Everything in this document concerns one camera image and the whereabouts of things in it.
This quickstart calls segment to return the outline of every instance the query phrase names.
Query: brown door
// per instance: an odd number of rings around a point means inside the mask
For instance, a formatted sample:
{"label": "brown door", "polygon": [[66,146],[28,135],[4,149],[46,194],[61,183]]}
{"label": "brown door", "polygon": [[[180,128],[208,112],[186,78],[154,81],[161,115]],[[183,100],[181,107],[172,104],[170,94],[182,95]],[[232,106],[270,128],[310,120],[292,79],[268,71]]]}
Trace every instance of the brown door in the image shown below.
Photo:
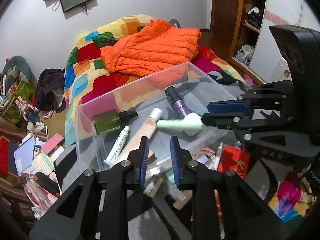
{"label": "brown door", "polygon": [[239,0],[212,0],[210,31],[217,35],[233,36]]}

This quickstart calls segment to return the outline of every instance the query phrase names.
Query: orange jacket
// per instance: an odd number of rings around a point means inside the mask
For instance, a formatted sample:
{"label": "orange jacket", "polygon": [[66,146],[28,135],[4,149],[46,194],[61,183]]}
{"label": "orange jacket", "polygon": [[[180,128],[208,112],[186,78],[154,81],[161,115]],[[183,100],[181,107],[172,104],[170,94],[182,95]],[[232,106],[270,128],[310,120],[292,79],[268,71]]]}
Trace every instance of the orange jacket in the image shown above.
{"label": "orange jacket", "polygon": [[101,58],[109,73],[144,77],[190,61],[197,53],[199,29],[178,29],[153,19],[140,32],[103,47]]}

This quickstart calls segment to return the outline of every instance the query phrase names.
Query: black pump cap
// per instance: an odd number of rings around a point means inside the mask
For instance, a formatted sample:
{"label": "black pump cap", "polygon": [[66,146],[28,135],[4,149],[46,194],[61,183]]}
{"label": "black pump cap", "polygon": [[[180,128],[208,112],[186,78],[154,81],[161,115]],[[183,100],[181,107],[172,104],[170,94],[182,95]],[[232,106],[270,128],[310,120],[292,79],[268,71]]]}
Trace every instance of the black pump cap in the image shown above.
{"label": "black pump cap", "polygon": [[175,87],[168,87],[164,91],[167,98],[170,100],[171,104],[173,105],[175,102],[182,100],[181,96],[176,91]]}
{"label": "black pump cap", "polygon": [[121,122],[128,122],[131,118],[134,118],[136,116],[138,116],[137,111],[132,110],[132,111],[123,111],[119,113]]}

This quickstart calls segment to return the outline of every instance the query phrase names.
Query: purple and black cosmetic bottle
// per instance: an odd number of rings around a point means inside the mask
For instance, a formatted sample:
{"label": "purple and black cosmetic bottle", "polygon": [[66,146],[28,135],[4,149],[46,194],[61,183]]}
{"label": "purple and black cosmetic bottle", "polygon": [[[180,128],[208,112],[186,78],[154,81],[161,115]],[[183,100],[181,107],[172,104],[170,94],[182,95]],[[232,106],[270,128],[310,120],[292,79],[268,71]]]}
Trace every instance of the purple and black cosmetic bottle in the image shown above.
{"label": "purple and black cosmetic bottle", "polygon": [[174,87],[168,87],[164,93],[171,102],[172,108],[176,111],[180,118],[185,118],[187,114],[189,114],[189,111],[176,89]]}

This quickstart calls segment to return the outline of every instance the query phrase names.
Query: small plastic container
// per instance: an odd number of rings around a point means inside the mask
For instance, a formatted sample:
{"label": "small plastic container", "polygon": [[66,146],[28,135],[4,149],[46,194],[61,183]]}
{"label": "small plastic container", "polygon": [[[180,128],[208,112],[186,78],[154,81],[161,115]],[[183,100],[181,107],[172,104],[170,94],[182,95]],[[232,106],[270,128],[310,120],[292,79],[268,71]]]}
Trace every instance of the small plastic container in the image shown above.
{"label": "small plastic container", "polygon": [[[96,172],[108,169],[103,160],[108,156],[121,130],[107,135],[97,135],[92,116],[112,109],[119,111],[136,110],[138,116],[124,125],[129,125],[127,142],[148,118],[154,107],[164,113],[162,119],[180,119],[172,109],[164,90],[174,86],[190,112],[204,114],[209,102],[235,100],[220,84],[192,63],[184,63],[140,78],[97,97],[76,109],[76,151],[80,162],[80,172],[94,169]],[[226,130],[212,128],[188,136],[183,131],[157,129],[149,142],[149,149],[156,160],[148,165],[148,174],[165,172],[171,168],[170,138],[176,135],[181,148],[191,153],[199,152],[227,133]]]}

